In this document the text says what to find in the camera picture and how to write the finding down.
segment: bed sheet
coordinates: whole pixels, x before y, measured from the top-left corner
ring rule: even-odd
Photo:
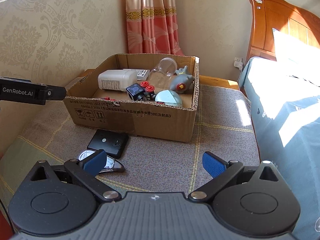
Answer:
[[[320,235],[320,87],[259,57],[244,68],[239,86],[251,101],[261,160],[272,161],[301,206],[298,239]]]

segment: pink curtain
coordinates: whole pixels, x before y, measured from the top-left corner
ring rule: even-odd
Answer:
[[[183,55],[175,0],[126,0],[129,53]]]

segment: beige wall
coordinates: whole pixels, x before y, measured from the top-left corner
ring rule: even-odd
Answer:
[[[286,0],[320,16],[320,0]],[[249,0],[176,0],[180,47],[200,58],[200,74],[237,80],[234,57],[247,54],[252,13]]]
[[[126,52],[125,0],[0,3],[0,76],[61,86]],[[0,101],[0,157],[41,108]]]

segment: white pillow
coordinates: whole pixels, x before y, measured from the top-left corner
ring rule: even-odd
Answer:
[[[288,75],[320,86],[320,49],[272,28],[276,59]]]

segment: orange wooden headboard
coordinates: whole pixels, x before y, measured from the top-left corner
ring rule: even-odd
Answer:
[[[250,0],[252,27],[246,63],[258,56],[276,60],[272,28],[320,48],[320,18],[285,0]]]

